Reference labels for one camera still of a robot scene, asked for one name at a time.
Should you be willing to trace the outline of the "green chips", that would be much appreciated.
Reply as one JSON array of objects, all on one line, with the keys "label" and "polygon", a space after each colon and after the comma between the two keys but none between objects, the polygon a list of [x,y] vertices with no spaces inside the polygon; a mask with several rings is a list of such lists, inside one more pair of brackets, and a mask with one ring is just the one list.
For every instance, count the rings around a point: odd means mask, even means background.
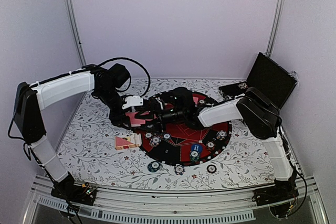
[{"label": "green chips", "polygon": [[198,162],[200,160],[201,153],[199,151],[190,151],[190,161]]}]

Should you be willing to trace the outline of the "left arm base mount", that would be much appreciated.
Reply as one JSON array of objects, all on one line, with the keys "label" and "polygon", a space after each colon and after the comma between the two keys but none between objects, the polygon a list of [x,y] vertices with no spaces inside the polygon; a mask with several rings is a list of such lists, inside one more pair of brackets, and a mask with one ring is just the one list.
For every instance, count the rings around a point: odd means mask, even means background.
[{"label": "left arm base mount", "polygon": [[93,206],[96,199],[96,188],[88,183],[76,185],[72,180],[56,183],[51,190],[51,195],[60,199],[67,199],[88,206]]}]

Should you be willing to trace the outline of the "blue beige poker chip stack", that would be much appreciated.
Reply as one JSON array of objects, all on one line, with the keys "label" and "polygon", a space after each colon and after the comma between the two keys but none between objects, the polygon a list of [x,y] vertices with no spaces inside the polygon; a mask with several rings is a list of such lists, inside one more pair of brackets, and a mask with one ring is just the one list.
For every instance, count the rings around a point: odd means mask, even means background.
[{"label": "blue beige poker chip stack", "polygon": [[174,172],[176,175],[183,175],[185,173],[185,168],[182,165],[174,166]]}]

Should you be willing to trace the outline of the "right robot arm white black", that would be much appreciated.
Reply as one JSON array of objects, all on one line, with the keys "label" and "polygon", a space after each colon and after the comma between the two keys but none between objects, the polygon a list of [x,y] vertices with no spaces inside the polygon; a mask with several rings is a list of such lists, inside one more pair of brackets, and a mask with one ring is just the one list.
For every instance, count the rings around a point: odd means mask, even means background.
[{"label": "right robot arm white black", "polygon": [[149,171],[162,163],[173,166],[176,175],[186,167],[208,163],[228,145],[232,121],[241,120],[253,137],[263,141],[274,168],[271,196],[284,200],[295,186],[296,171],[281,132],[278,107],[255,88],[228,101],[181,87],[156,94],[131,116],[144,137],[142,149],[153,159]]}]

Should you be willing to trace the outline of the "red playing card deck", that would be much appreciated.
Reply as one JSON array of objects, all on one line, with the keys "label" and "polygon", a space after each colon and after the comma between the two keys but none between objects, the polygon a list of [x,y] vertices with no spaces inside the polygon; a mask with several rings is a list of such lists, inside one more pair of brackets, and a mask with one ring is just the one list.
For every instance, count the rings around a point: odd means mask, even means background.
[{"label": "red playing card deck", "polygon": [[141,134],[132,133],[127,135],[115,136],[114,138],[114,148],[116,150],[140,147],[141,144]]}]

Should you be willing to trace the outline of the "blue small blind button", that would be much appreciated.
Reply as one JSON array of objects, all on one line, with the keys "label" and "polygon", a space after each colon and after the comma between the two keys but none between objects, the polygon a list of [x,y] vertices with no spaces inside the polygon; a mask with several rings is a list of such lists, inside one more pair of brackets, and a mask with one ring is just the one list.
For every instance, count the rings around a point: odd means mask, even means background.
[{"label": "blue small blind button", "polygon": [[202,148],[201,144],[194,144],[191,147],[191,151],[197,151],[197,152],[201,153],[202,150],[203,150],[203,148]]}]

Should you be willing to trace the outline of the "poker chips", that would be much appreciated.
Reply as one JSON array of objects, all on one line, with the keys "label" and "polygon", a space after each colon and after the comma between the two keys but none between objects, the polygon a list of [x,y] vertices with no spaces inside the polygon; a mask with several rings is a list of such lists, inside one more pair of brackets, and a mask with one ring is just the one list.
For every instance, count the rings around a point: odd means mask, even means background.
[{"label": "poker chips", "polygon": [[154,136],[150,139],[149,145],[151,147],[157,147],[161,142],[161,138],[159,136]]},{"label": "poker chips", "polygon": [[216,139],[218,141],[223,141],[226,138],[226,136],[227,136],[227,133],[226,131],[223,131],[223,130],[220,130],[216,133]]}]

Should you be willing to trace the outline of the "red brown poker chip stack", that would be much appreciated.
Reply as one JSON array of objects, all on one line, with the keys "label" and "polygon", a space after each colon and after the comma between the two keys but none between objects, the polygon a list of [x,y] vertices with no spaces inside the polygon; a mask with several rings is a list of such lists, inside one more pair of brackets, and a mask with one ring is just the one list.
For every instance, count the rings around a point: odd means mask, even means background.
[{"label": "red brown poker chip stack", "polygon": [[213,174],[217,171],[217,167],[215,165],[208,165],[206,170],[208,173]]}]

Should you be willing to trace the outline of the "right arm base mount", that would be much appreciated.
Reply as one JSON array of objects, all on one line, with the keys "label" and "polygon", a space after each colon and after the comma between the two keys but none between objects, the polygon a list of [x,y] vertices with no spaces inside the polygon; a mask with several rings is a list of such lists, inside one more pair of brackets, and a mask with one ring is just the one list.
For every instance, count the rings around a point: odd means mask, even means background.
[{"label": "right arm base mount", "polygon": [[251,200],[257,206],[275,204],[274,206],[270,206],[269,210],[278,219],[289,217],[299,196],[296,187],[292,190],[287,190],[285,186],[256,189],[253,193],[254,195]]}]

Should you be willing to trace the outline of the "green poker chip stack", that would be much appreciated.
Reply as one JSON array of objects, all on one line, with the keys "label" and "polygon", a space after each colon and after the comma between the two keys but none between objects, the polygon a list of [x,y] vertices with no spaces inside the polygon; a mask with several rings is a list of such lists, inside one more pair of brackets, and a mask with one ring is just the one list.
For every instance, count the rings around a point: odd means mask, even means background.
[{"label": "green poker chip stack", "polygon": [[148,164],[148,171],[149,172],[152,172],[152,173],[155,173],[157,172],[159,169],[160,169],[160,163],[157,162],[157,161],[153,161],[151,163]]}]

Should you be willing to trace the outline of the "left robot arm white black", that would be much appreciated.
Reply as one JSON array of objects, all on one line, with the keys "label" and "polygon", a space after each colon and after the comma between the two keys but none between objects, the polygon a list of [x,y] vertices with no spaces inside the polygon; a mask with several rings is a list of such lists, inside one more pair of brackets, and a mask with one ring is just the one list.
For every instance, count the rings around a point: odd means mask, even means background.
[{"label": "left robot arm white black", "polygon": [[92,91],[93,96],[109,108],[111,124],[121,126],[126,115],[118,89],[130,78],[126,67],[116,63],[109,69],[88,65],[46,81],[18,85],[12,122],[20,131],[20,139],[27,145],[28,153],[45,168],[58,192],[67,200],[77,197],[78,188],[50,142],[51,120],[47,119],[46,112],[63,100]]}]

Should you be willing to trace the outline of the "red card bundle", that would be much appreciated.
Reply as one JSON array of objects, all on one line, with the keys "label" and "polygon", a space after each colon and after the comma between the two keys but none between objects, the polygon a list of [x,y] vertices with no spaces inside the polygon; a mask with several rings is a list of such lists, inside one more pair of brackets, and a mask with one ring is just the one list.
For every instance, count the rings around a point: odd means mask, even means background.
[{"label": "red card bundle", "polygon": [[126,115],[126,118],[127,118],[126,119],[126,124],[129,127],[139,127],[139,126],[145,125],[145,124],[152,121],[152,119],[137,119],[135,117],[136,112],[127,112],[125,115]]}]

